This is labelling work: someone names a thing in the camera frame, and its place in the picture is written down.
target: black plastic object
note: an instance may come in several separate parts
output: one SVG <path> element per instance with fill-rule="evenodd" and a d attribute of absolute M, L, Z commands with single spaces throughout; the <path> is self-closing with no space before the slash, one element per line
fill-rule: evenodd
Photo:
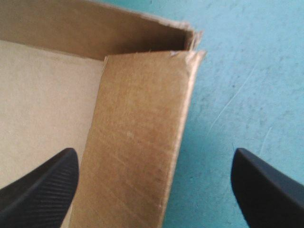
<path fill-rule="evenodd" d="M 0 190 L 0 228 L 59 228 L 77 184 L 77 154 L 67 148 Z"/>
<path fill-rule="evenodd" d="M 246 149 L 236 150 L 231 183 L 251 228 L 304 228 L 304 186 Z"/>

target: cardboard flap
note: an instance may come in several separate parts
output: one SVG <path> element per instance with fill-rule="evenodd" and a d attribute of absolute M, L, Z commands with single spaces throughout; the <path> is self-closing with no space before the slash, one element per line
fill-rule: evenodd
<path fill-rule="evenodd" d="M 106 59 L 70 228 L 159 228 L 204 52 Z"/>
<path fill-rule="evenodd" d="M 110 54 L 188 50 L 200 34 L 87 0 L 2 0 L 0 39 L 103 60 Z"/>

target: brown cardboard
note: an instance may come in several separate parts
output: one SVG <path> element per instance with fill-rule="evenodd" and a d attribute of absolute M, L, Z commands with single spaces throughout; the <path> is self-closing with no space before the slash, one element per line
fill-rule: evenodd
<path fill-rule="evenodd" d="M 204 52 L 107 58 L 70 228 L 160 228 Z"/>
<path fill-rule="evenodd" d="M 189 49 L 196 33 L 86 0 L 2 0 L 0 39 L 103 60 L 110 54 Z"/>
<path fill-rule="evenodd" d="M 161 227 L 201 32 L 88 0 L 0 4 L 0 188 L 86 148 L 62 227 Z"/>
<path fill-rule="evenodd" d="M 98 60 L 0 40 L 0 188 L 65 147 L 81 159 L 102 69 Z"/>

